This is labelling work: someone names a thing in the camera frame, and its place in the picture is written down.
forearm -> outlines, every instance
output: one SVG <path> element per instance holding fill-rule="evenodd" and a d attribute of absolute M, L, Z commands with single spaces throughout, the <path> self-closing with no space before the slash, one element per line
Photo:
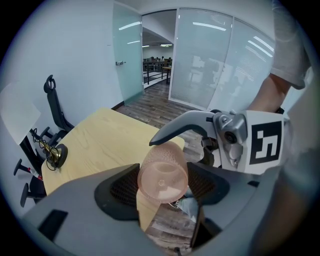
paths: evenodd
<path fill-rule="evenodd" d="M 262 83 L 259 92 L 248 110 L 276 112 L 284 102 L 290 84 L 282 78 L 270 74 Z"/>

shirt sleeve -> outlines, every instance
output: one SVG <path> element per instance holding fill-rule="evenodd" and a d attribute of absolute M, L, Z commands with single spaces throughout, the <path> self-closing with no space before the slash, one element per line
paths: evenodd
<path fill-rule="evenodd" d="M 305 87 L 304 77 L 310 67 L 298 23 L 278 1 L 272 1 L 275 49 L 271 74 L 280 77 L 296 89 Z"/>

wooden table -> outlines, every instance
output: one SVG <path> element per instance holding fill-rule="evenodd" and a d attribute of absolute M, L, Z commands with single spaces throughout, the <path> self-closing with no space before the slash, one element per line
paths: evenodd
<path fill-rule="evenodd" d="M 166 80 L 165 80 L 165 82 L 168 84 L 169 71 L 171 73 L 171 67 L 168 67 L 168 66 L 162 67 L 161 79 L 164 77 L 164 70 L 166 70 Z"/>
<path fill-rule="evenodd" d="M 100 108 L 61 140 L 68 148 L 68 156 L 59 171 L 49 170 L 47 163 L 43 163 L 41 170 L 47 195 L 74 179 L 115 167 L 142 164 L 151 149 L 149 141 L 158 130 L 109 108 Z M 172 141 L 184 148 L 182 138 L 175 137 Z M 140 190 L 136 198 L 140 226 L 145 231 L 160 204 L 147 200 Z"/>

white wall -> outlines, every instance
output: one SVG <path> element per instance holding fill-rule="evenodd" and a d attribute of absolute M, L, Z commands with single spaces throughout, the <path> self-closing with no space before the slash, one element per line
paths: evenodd
<path fill-rule="evenodd" d="M 114 107 L 123 100 L 112 22 L 112 0 L 48 0 L 20 29 L 0 68 L 0 90 L 12 81 L 21 83 L 25 96 L 41 112 L 35 125 L 39 132 L 47 126 L 58 131 L 43 90 L 51 74 L 63 112 L 73 125 L 97 109 Z M 26 166 L 30 164 L 1 118 L 0 140 L 1 189 L 21 216 L 34 204 L 27 199 L 25 207 L 20 206 L 23 185 L 31 176 L 13 176 L 13 171 L 19 158 Z"/>
<path fill-rule="evenodd" d="M 150 46 L 142 48 L 142 57 L 143 59 L 148 59 L 151 57 L 161 59 L 164 56 L 165 59 L 169 59 L 169 57 L 173 57 L 173 46 L 169 47 L 161 47 L 161 46 Z"/>
<path fill-rule="evenodd" d="M 198 8 L 221 12 L 251 24 L 274 39 L 271 0 L 118 0 L 142 15 L 176 9 Z"/>
<path fill-rule="evenodd" d="M 142 16 L 142 26 L 173 44 L 175 41 L 176 14 L 175 10 L 171 10 Z"/>

light blue pants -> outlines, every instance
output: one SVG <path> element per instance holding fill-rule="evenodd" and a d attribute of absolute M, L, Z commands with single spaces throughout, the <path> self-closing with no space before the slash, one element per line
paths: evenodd
<path fill-rule="evenodd" d="M 197 222 L 198 215 L 198 203 L 194 198 L 190 188 L 188 187 L 184 196 L 186 198 L 180 199 L 178 202 L 178 208 L 181 209 L 184 213 L 188 214 L 189 218 L 195 223 Z"/>

